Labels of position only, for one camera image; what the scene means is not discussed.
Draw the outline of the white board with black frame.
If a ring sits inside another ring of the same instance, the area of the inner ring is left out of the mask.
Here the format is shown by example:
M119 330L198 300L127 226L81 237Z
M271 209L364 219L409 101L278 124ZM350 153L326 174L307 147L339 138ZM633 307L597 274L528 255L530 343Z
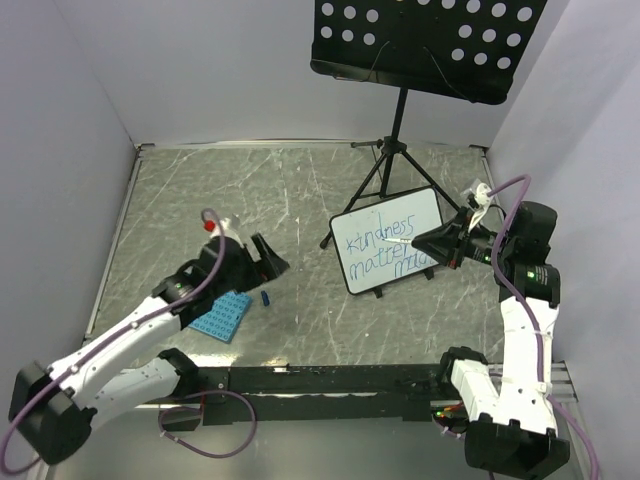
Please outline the white board with black frame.
M369 292L438 263L411 245L384 238L414 238L443 224L437 194L430 187L331 218L330 233L347 291Z

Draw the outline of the white blue whiteboard marker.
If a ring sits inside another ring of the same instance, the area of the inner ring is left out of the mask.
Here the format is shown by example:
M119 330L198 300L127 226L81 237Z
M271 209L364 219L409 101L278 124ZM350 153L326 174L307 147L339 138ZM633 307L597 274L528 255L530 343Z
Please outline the white blue whiteboard marker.
M411 245L413 238L384 238L383 241L388 243Z

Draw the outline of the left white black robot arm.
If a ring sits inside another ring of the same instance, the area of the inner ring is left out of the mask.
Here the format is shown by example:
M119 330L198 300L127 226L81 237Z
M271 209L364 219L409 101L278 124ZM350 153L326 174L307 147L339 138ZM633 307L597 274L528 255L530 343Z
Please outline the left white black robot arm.
M56 465L75 454L99 426L139 404L192 398L198 368L177 349L131 372L125 369L209 312L220 297L248 292L288 270L288 262L261 234L251 240L257 259L233 230L215 229L197 257L161 280L115 326L47 367L34 361L21 368L9 408L10 430L20 433L39 460Z

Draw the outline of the blue marker cap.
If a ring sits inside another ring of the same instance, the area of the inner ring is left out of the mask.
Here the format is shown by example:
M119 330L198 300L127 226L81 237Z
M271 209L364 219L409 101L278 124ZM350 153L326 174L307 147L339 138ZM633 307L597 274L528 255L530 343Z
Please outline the blue marker cap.
M261 291L261 298L264 306L269 306L271 301L268 293L264 290Z

